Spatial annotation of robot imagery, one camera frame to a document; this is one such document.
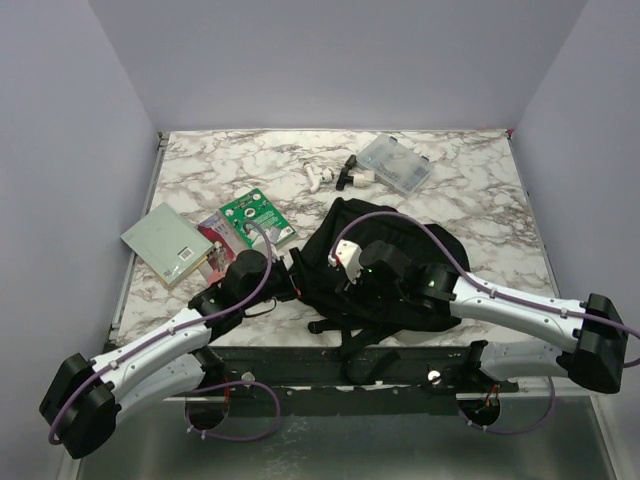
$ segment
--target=white marble table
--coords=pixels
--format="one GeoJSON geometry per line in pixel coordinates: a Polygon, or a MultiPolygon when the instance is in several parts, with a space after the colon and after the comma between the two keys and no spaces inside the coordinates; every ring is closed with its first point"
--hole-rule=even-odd
{"type": "MultiPolygon", "coordinates": [[[[298,231],[284,253],[302,247],[320,225],[334,199],[360,198],[390,205],[423,223],[439,223],[467,249],[471,269],[487,280],[542,295],[553,295],[529,207],[504,131],[392,132],[399,142],[426,155],[434,173],[421,189],[403,199],[376,183],[367,189],[336,192],[324,185],[308,194],[306,160],[338,171],[378,132],[239,131],[172,133],[152,208],[167,202],[191,222],[207,218],[220,205],[260,188],[298,231]]],[[[117,344],[163,323],[206,286],[194,272],[167,291],[137,261],[117,344]]],[[[216,341],[235,346],[337,346],[337,332],[312,335],[315,311],[288,302],[266,315],[245,320],[216,341]]],[[[516,341],[525,335],[465,319],[444,333],[400,332],[382,345],[467,345],[478,339],[516,341]]]]}

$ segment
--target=white wall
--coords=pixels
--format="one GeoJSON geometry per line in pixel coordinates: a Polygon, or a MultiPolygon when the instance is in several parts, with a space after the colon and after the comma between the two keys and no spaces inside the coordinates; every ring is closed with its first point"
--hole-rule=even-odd
{"type": "Polygon", "coordinates": [[[0,8],[0,478],[55,478],[38,405],[97,353],[157,135],[83,0],[0,8]]]}
{"type": "MultiPolygon", "coordinates": [[[[640,2],[590,0],[514,135],[561,293],[610,296],[640,328],[640,2]]],[[[640,355],[629,341],[629,357],[640,355]]],[[[640,371],[613,397],[640,450],[640,371]]],[[[640,471],[640,457],[634,456],[640,471]]]]}
{"type": "Polygon", "coordinates": [[[514,127],[586,0],[91,0],[162,130],[514,127]]]}

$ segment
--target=light green book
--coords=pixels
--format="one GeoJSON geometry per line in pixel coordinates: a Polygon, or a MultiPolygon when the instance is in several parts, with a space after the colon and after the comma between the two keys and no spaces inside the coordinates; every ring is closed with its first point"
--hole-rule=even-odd
{"type": "Polygon", "coordinates": [[[189,221],[162,203],[120,237],[173,288],[198,267],[213,244],[189,221]]]}

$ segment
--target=small white object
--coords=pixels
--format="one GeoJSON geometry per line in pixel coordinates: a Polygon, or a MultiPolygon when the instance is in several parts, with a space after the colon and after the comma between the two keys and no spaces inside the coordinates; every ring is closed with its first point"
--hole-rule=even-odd
{"type": "Polygon", "coordinates": [[[340,240],[338,248],[336,248],[336,258],[333,259],[331,255],[329,255],[329,265],[333,267],[342,265],[349,281],[356,283],[356,280],[362,272],[362,265],[360,265],[361,253],[362,249],[357,243],[340,240]]]}
{"type": "Polygon", "coordinates": [[[329,183],[333,181],[333,172],[328,168],[325,168],[322,172],[320,172],[320,181],[322,183],[329,183]]]}
{"type": "Polygon", "coordinates": [[[318,191],[318,189],[320,188],[320,177],[316,176],[316,174],[313,171],[313,167],[311,166],[311,164],[309,162],[304,162],[302,164],[302,166],[304,167],[305,171],[307,172],[307,178],[311,182],[311,185],[309,186],[309,191],[311,193],[316,193],[318,191]]]}
{"type": "Polygon", "coordinates": [[[429,380],[429,382],[431,383],[431,385],[437,385],[442,381],[442,375],[440,375],[440,372],[437,370],[431,370],[428,374],[427,374],[427,379],[429,380]]]}
{"type": "Polygon", "coordinates": [[[304,170],[307,172],[307,178],[311,183],[309,186],[309,191],[311,193],[317,192],[318,189],[320,188],[321,183],[329,183],[333,180],[333,172],[328,168],[325,168],[319,174],[316,174],[316,172],[313,169],[313,165],[311,165],[311,163],[304,162],[302,166],[304,170]]]}
{"type": "Polygon", "coordinates": [[[353,186],[358,188],[365,188],[371,185],[376,179],[376,174],[372,170],[367,170],[363,173],[356,173],[353,175],[353,186]]]}

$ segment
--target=small box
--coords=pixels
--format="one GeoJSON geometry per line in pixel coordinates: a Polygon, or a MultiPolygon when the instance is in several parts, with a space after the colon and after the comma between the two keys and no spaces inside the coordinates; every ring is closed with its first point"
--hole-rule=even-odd
{"type": "Polygon", "coordinates": [[[166,203],[154,208],[121,238],[167,288],[188,276],[213,249],[209,240],[166,203]]]}
{"type": "Polygon", "coordinates": [[[415,192],[433,170],[427,157],[400,145],[389,135],[378,136],[356,158],[360,165],[376,172],[383,183],[405,198],[415,192]]]}

